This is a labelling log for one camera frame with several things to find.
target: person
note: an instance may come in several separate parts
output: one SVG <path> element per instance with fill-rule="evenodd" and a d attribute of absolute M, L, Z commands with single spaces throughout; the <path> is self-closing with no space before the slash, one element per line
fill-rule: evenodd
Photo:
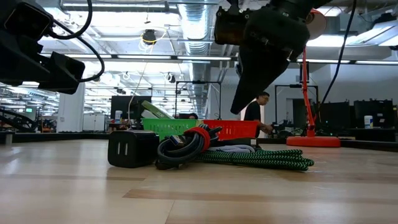
<path fill-rule="evenodd" d="M 269 93 L 263 91 L 260 93 L 256 100 L 251 102 L 248 107 L 246 108 L 246 112 L 244 114 L 244 121 L 258 121 L 259 125 L 256 131 L 256 138 L 260 135 L 260 130 L 270 134 L 273 130 L 271 125 L 261 123 L 261 113 L 260 113 L 260 106 L 264 106 L 269 101 Z"/>
<path fill-rule="evenodd" d="M 195 113 L 192 113 L 189 115 L 188 119 L 198 119 L 198 115 Z"/>

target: red basket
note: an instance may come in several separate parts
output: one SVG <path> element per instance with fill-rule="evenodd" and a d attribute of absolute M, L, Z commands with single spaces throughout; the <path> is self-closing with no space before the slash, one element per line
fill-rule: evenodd
<path fill-rule="evenodd" d="M 255 138 L 258 121 L 203 120 L 210 128 L 223 127 L 218 133 L 220 140 Z"/>

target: black shirt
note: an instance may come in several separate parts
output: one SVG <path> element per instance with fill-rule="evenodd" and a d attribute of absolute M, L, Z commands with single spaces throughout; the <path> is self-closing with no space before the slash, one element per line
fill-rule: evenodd
<path fill-rule="evenodd" d="M 248 107 L 246 108 L 246 112 L 244 114 L 245 121 L 254 121 L 259 120 L 261 121 L 261 113 L 260 113 L 260 105 L 257 101 L 251 102 Z M 256 131 L 256 138 L 260 135 L 260 128 L 257 127 Z"/>

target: black power adapter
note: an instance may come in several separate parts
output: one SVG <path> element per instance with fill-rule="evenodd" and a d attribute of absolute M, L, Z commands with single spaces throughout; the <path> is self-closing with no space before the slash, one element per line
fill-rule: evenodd
<path fill-rule="evenodd" d="M 109 135 L 108 162 L 124 168 L 146 166 L 155 161 L 158 146 L 159 135 L 153 131 L 114 131 Z"/>

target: red lamp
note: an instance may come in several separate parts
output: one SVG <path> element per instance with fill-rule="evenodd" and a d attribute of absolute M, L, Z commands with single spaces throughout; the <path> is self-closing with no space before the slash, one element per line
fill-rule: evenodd
<path fill-rule="evenodd" d="M 325 16 L 312 9 L 307 17 L 307 28 L 310 31 L 310 40 L 316 39 L 323 34 L 326 29 L 326 18 Z M 307 107 L 307 136 L 294 136 L 288 137 L 286 145 L 288 146 L 308 146 L 308 147 L 340 147 L 340 139 L 337 137 L 323 137 L 315 136 L 315 122 L 313 120 L 310 100 L 308 99 L 307 93 L 307 54 L 304 49 L 303 51 L 303 95 L 304 103 Z"/>

